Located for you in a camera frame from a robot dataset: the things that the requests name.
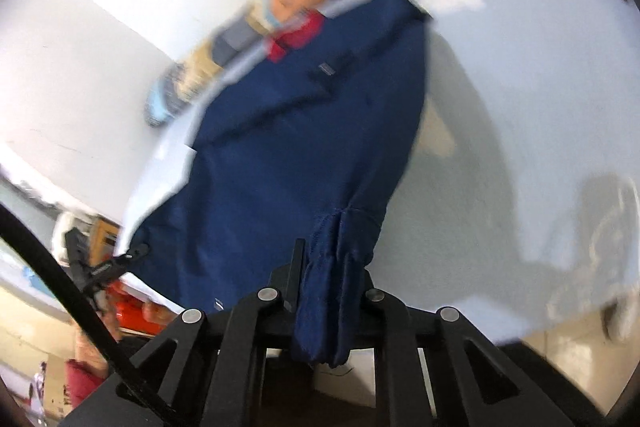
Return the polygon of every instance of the beige floor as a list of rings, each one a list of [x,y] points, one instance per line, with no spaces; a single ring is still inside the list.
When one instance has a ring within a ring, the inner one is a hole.
[[[640,361],[640,322],[628,342],[613,343],[604,335],[600,312],[536,333],[525,341],[605,413],[616,402]]]

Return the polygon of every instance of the red patch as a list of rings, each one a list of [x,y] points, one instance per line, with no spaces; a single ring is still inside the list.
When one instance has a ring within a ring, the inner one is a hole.
[[[312,10],[297,28],[274,32],[267,40],[267,58],[271,62],[279,62],[289,50],[303,48],[320,33],[323,24],[324,15]]]

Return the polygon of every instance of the silver screw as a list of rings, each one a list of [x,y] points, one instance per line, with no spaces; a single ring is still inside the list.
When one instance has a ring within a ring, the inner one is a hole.
[[[273,301],[278,296],[278,291],[273,288],[262,288],[258,292],[258,299],[261,301]]]
[[[195,324],[196,322],[199,322],[201,318],[202,312],[200,310],[191,309],[182,314],[182,321],[185,324]]]
[[[380,302],[382,301],[382,299],[385,298],[385,293],[382,290],[379,290],[378,288],[372,288],[370,290],[367,290],[367,292],[365,293],[365,296],[371,302]]]
[[[460,312],[455,308],[443,308],[440,311],[440,317],[443,321],[455,322],[460,318]]]

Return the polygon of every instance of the navy blue cloth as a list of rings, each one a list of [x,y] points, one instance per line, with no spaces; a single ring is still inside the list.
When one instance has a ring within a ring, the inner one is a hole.
[[[277,64],[258,64],[209,105],[188,183],[151,213],[132,266],[185,308],[230,309],[307,241],[294,351],[343,363],[386,205],[425,95],[425,16],[373,0]]]

